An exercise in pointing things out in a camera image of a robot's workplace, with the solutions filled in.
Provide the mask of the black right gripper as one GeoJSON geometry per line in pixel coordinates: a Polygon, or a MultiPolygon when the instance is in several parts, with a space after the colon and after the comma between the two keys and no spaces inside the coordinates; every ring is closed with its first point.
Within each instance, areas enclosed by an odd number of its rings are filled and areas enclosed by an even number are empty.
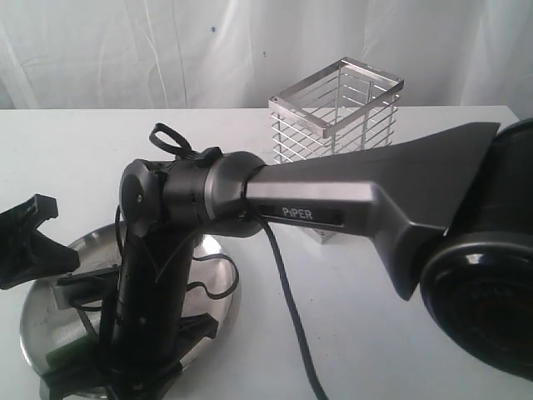
{"type": "MultiPolygon", "coordinates": [[[[126,223],[122,267],[109,351],[120,363],[167,363],[177,340],[195,346],[217,336],[211,314],[182,317],[196,229],[158,223],[138,234],[126,223]]],[[[162,399],[182,375],[182,364],[135,369],[75,357],[41,376],[42,399],[64,399],[102,388],[108,399],[162,399]]]]}

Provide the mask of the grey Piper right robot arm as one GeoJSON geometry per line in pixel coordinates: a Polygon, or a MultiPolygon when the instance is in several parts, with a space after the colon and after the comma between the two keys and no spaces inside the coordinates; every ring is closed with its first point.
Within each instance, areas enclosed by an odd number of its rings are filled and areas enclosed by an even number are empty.
{"type": "Polygon", "coordinates": [[[531,379],[531,120],[278,165],[171,137],[173,161],[138,159],[122,174],[122,263],[76,277],[70,296],[80,314],[102,301],[100,330],[53,353],[44,398],[163,398],[183,356],[217,334],[211,315],[182,313],[197,239],[272,223],[369,238],[401,298],[419,291],[458,346],[531,379]]]}

